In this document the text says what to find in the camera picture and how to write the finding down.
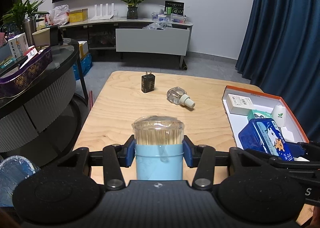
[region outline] wooden table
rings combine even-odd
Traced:
[[[133,134],[131,124],[136,119],[147,115],[166,115],[177,117],[185,124],[185,135],[194,144],[206,144],[217,151],[229,151],[230,147],[235,146],[235,141],[222,104],[226,85],[262,92],[260,88],[248,84],[154,73],[155,90],[145,94],[141,91],[143,74],[145,73],[116,71],[110,75],[84,123],[75,149],[88,147],[90,151],[100,151],[114,143],[124,144]],[[167,91],[175,86],[187,91],[196,103],[193,110],[167,101]],[[135,161],[130,168],[121,170],[127,184],[136,179]],[[195,168],[188,168],[184,162],[183,179],[191,184],[195,172]],[[226,167],[215,167],[215,184],[226,177]],[[103,184],[102,167],[93,167],[91,178]],[[308,208],[310,206],[305,205],[298,223],[304,223],[310,218]]]

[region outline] toothpick container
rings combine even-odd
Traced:
[[[184,124],[177,118],[147,116],[133,124],[138,180],[182,180]]]

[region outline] blue curtain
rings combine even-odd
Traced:
[[[254,0],[236,69],[320,141],[320,0]]]

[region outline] purple tray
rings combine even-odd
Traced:
[[[0,99],[14,97],[24,90],[43,73],[52,62],[51,47],[46,48],[36,57],[31,59],[23,68],[12,75],[0,78]]]

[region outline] wall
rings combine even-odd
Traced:
[[[145,0],[139,5],[139,16],[150,17],[159,11],[165,0]],[[237,59],[247,29],[253,0],[176,0],[185,3],[185,15],[194,23],[190,51]],[[66,0],[51,3],[46,0],[40,10],[68,4],[71,10],[89,8],[94,15],[94,4],[115,3],[115,15],[126,16],[126,5],[116,0]]]

